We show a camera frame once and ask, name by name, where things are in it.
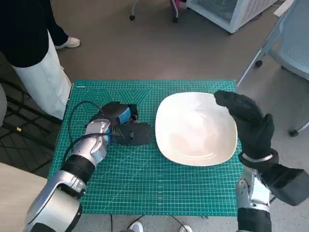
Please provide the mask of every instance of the white bowl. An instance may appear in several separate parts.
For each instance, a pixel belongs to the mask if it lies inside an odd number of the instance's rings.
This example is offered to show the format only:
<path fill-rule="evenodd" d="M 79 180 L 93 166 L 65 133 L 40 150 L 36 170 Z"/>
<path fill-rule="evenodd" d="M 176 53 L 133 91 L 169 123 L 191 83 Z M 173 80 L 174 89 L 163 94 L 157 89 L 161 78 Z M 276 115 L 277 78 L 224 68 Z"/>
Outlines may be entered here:
<path fill-rule="evenodd" d="M 192 166 L 223 163 L 237 146 L 234 119 L 209 93 L 177 93 L 165 98 L 156 113 L 155 137 L 166 158 Z"/>

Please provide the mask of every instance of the white sneaker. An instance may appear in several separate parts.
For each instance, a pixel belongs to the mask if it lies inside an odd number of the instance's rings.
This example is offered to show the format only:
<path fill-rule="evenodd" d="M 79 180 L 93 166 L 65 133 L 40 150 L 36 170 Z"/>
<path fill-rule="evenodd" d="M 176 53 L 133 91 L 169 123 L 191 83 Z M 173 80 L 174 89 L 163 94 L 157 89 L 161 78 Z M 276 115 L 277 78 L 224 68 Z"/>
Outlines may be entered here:
<path fill-rule="evenodd" d="M 139 221 L 134 222 L 130 226 L 130 230 L 133 230 L 134 232 L 144 232 L 143 225 Z"/>
<path fill-rule="evenodd" d="M 79 45 L 81 44 L 81 41 L 79 39 L 76 39 L 74 37 L 69 37 L 68 40 L 60 45 L 60 46 L 55 46 L 56 49 L 61 49 L 61 48 L 64 48 L 64 47 L 78 47 Z"/>
<path fill-rule="evenodd" d="M 188 225 L 183 225 L 183 226 L 181 226 L 180 227 L 180 230 L 179 230 L 179 232 L 193 232 L 193 230 L 191 229 L 191 227 L 190 226 L 188 226 Z"/>

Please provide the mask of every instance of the gray floor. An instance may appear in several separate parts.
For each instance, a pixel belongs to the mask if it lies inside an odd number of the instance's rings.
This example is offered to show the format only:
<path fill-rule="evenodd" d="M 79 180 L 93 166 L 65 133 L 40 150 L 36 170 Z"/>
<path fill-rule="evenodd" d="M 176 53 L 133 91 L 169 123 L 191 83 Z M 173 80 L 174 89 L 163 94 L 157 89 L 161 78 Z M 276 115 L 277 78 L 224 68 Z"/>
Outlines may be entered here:
<path fill-rule="evenodd" d="M 82 45 L 64 49 L 59 57 L 71 81 L 77 79 L 236 79 L 239 80 L 276 18 L 274 7 L 260 19 L 229 35 L 192 10 L 181 11 L 181 22 L 172 24 L 168 0 L 141 0 L 131 22 L 132 1 L 53 0 L 58 23 Z M 309 172 L 309 130 L 289 138 L 287 130 L 309 119 L 309 82 L 280 68 L 268 58 L 252 70 L 239 93 L 256 100 L 274 116 L 273 148 L 281 162 Z M 273 231 L 307 231 L 309 201 L 290 207 L 275 201 L 271 208 Z M 113 231 L 137 216 L 113 216 Z M 194 232 L 234 232 L 234 217 L 178 217 Z M 145 216 L 146 232 L 177 232 L 170 217 Z M 109 232 L 106 215 L 82 215 L 76 232 Z"/>

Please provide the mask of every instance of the blue part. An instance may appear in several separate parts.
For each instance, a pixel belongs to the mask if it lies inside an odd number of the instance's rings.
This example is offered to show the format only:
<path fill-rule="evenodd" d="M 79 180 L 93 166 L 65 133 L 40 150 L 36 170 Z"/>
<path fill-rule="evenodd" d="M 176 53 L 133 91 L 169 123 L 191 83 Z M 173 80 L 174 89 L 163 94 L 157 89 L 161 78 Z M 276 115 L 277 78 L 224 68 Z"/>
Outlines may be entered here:
<path fill-rule="evenodd" d="M 127 122 L 131 117 L 131 111 L 130 108 L 127 108 L 120 116 L 119 116 L 119 121 L 120 124 L 124 124 Z"/>
<path fill-rule="evenodd" d="M 111 130 L 108 128 L 108 129 L 105 131 L 105 133 L 111 133 Z M 107 137 L 108 137 L 108 142 L 110 142 L 110 141 L 111 141 L 111 135 L 108 135 Z"/>

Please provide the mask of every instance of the chair wheel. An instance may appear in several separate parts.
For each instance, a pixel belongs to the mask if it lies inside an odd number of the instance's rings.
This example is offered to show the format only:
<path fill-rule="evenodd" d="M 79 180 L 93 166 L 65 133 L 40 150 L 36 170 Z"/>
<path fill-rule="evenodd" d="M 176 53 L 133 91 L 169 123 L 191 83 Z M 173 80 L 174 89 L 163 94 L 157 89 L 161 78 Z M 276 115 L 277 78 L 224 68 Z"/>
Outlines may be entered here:
<path fill-rule="evenodd" d="M 263 62 L 261 60 L 258 60 L 256 63 L 255 63 L 255 66 L 256 67 L 261 67 L 263 65 Z"/>
<path fill-rule="evenodd" d="M 297 131 L 297 130 L 290 130 L 290 131 L 289 131 L 289 135 L 290 135 L 291 137 L 296 137 L 296 136 L 298 135 L 298 131 Z"/>

